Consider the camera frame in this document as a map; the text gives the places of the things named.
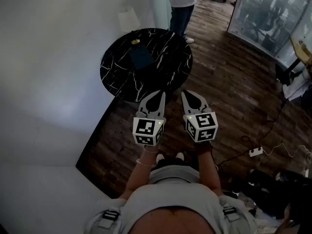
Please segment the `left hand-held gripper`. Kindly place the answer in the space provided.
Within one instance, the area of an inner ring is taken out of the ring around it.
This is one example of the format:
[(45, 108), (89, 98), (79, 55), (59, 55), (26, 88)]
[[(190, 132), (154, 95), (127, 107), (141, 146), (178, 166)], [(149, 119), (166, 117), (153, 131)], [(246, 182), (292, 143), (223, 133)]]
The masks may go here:
[(139, 105), (133, 121), (133, 137), (137, 145), (156, 146), (164, 132), (166, 93), (155, 91)]

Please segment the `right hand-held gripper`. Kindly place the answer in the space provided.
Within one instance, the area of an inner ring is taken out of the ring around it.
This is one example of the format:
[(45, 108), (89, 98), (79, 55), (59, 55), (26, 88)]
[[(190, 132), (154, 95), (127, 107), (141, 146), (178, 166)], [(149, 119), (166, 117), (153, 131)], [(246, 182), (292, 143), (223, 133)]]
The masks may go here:
[(184, 129), (196, 143), (215, 139), (218, 122), (206, 99), (196, 92), (182, 90)]

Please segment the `dark teal tray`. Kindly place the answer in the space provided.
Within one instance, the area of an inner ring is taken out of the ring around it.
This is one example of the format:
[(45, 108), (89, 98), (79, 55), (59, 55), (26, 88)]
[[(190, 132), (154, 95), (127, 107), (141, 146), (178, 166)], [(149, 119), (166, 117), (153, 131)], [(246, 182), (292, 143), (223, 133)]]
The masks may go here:
[(135, 45), (128, 53), (136, 70), (144, 69), (155, 63), (151, 53), (144, 44)]

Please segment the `person's right forearm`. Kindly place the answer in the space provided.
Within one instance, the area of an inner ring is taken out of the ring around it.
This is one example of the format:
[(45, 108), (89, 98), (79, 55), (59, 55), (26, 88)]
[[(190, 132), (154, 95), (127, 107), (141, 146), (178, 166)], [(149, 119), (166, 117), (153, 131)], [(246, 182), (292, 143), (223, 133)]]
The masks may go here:
[(211, 154), (210, 142), (195, 142), (194, 148), (198, 159), (200, 183), (217, 196), (223, 195), (218, 171)]

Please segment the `person's left forearm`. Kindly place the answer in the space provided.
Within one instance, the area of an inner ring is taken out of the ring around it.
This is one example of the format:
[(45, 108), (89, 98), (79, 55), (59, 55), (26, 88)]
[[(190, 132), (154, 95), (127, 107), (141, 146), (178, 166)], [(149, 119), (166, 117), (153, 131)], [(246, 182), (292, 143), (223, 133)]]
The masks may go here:
[(157, 153), (158, 144), (143, 147), (142, 154), (128, 179), (125, 191), (119, 198), (128, 200), (135, 190), (149, 183), (151, 169), (156, 165)]

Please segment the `round black marble table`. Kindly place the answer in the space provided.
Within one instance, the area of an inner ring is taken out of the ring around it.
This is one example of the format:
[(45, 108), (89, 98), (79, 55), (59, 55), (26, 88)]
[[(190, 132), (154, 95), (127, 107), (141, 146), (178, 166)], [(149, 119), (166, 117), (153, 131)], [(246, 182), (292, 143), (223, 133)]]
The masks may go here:
[(118, 38), (104, 53), (100, 64), (100, 79), (113, 96), (128, 102), (141, 102), (158, 90), (170, 94), (188, 78), (193, 54), (189, 44), (174, 32), (160, 28), (134, 31), (151, 53), (155, 63), (136, 70), (128, 51), (134, 47), (128, 34)]

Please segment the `person's black trousers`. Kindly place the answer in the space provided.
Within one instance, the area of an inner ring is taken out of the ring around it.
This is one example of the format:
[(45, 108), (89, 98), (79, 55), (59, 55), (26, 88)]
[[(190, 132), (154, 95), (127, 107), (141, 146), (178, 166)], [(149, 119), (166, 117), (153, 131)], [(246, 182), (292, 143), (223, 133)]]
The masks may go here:
[(178, 158), (170, 158), (170, 159), (164, 159), (161, 160), (158, 164), (156, 164), (156, 166), (154, 168), (151, 169), (151, 171), (160, 169), (162, 167), (166, 167), (166, 166), (170, 166), (170, 165), (178, 165), (178, 166), (189, 166), (192, 169), (199, 171), (199, 166), (198, 166), (198, 162), (186, 162), (186, 161), (182, 161), (181, 159)]

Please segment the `person's torso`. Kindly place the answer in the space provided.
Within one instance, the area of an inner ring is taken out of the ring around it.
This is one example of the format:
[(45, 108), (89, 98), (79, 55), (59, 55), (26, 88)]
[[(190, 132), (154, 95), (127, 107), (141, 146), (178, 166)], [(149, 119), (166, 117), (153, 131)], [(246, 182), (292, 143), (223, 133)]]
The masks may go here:
[[(164, 207), (183, 207), (196, 212), (210, 224), (215, 234), (255, 234), (255, 219), (241, 200), (217, 196), (198, 181), (199, 173), (191, 167), (171, 165), (154, 170), (150, 183), (135, 190), (128, 200), (101, 201), (87, 221), (84, 234), (128, 234), (145, 214)], [(224, 216), (221, 201), (235, 207), (240, 219), (230, 223)], [(105, 210), (120, 212), (118, 222), (111, 230), (98, 228)]]

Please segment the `white shade gold table lamp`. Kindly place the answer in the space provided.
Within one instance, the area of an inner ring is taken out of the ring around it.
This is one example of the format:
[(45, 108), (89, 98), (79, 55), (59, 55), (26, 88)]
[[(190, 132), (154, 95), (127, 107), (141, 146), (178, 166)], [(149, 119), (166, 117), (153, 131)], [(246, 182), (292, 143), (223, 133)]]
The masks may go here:
[(134, 37), (134, 31), (140, 27), (139, 19), (132, 6), (124, 6), (118, 12), (118, 20), (121, 31), (127, 33), (131, 38), (131, 44), (137, 45), (140, 40)]

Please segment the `white plastic bag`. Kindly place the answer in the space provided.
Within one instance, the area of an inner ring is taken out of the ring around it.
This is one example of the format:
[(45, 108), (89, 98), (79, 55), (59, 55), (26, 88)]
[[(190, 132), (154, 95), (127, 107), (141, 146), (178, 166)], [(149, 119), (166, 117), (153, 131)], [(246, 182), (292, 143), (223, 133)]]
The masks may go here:
[(310, 86), (312, 86), (310, 73), (307, 69), (303, 69), (290, 85), (283, 84), (282, 91), (285, 99), (291, 101), (303, 96)]

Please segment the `glass partition with blinds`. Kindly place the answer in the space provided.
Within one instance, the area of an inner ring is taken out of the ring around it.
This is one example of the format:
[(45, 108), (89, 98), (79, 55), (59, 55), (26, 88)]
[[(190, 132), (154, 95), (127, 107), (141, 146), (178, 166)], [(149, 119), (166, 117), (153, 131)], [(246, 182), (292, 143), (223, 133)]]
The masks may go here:
[(291, 34), (312, 0), (236, 0), (228, 32), (288, 68), (296, 57)]

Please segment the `pile of black bags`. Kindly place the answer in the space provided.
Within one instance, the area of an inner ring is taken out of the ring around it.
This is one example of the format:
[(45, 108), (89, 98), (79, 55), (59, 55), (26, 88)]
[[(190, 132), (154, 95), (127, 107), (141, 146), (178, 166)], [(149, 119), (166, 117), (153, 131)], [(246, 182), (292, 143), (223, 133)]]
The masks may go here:
[(252, 170), (247, 180), (236, 183), (237, 190), (254, 201), (264, 213), (277, 219), (285, 217), (290, 206), (290, 217), (299, 221), (312, 209), (312, 178), (292, 171), (281, 171), (280, 180)]

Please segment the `wooden office desk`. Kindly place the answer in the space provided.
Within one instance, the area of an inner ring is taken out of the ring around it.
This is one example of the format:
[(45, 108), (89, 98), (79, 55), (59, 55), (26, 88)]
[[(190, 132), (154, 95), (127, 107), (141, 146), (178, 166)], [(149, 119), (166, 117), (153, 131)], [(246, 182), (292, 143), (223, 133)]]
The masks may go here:
[(291, 37), (291, 43), (294, 49), (296, 60), (293, 64), (285, 71), (286, 75), (289, 75), (291, 71), (301, 62), (306, 67), (312, 66), (312, 53), (308, 50), (307, 46), (303, 41), (298, 41), (294, 37)]

